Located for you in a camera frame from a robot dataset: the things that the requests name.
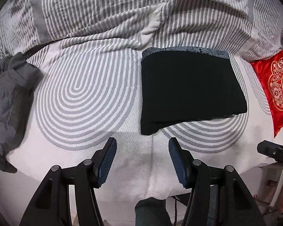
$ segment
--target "black garment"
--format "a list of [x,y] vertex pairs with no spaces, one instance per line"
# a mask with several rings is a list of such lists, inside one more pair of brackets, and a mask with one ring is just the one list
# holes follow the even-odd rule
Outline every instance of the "black garment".
[[140,200],[135,206],[135,226],[172,226],[166,200]]
[[187,50],[147,53],[141,62],[141,134],[151,135],[181,122],[247,112],[227,57]]
[[16,173],[6,155],[17,148],[25,134],[33,91],[41,71],[26,62],[21,53],[0,59],[0,170]]

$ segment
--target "mattress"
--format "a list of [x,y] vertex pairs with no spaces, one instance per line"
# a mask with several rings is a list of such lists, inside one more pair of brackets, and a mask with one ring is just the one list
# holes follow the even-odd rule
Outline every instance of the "mattress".
[[[247,113],[141,135],[142,51],[175,46],[226,50]],[[273,138],[269,106],[249,62],[281,48],[278,0],[8,0],[0,11],[0,58],[33,52],[27,61],[44,73],[23,142],[8,161],[41,181],[52,165],[76,166],[114,137],[117,153],[96,191],[106,202],[188,192],[168,152],[171,137],[210,166],[231,164],[242,173],[271,163],[257,144],[283,145],[283,128]],[[205,81],[205,72],[195,73]],[[209,89],[201,101],[210,101]]]

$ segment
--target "dark gray pants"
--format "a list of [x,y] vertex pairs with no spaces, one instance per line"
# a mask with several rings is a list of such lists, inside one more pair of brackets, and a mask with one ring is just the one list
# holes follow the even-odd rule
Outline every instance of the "dark gray pants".
[[172,226],[166,200],[151,197],[139,201],[135,206],[135,226]]

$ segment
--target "white floor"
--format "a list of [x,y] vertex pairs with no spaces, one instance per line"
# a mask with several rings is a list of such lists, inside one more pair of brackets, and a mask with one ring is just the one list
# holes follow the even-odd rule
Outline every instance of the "white floor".
[[[262,172],[262,169],[254,167],[246,173],[241,174],[242,179],[252,195],[257,194],[257,191],[259,190]],[[36,181],[21,172],[10,174],[0,171],[0,212],[10,226],[19,225],[23,213],[39,183],[39,181]],[[167,210],[171,217],[174,216],[173,203],[172,198],[167,200]],[[118,204],[98,202],[98,204],[103,219],[107,219],[109,222],[114,222],[115,225],[120,225],[118,219],[123,218],[127,221],[127,225],[134,225],[134,204],[124,202]],[[181,206],[180,203],[178,203],[177,206],[179,207],[179,212],[184,210],[184,206]]]

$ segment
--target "embroidered pillow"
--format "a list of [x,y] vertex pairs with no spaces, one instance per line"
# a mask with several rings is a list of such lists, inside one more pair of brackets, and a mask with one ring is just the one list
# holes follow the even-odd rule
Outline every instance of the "embroidered pillow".
[[283,50],[269,59],[251,62],[266,95],[274,137],[283,127]]

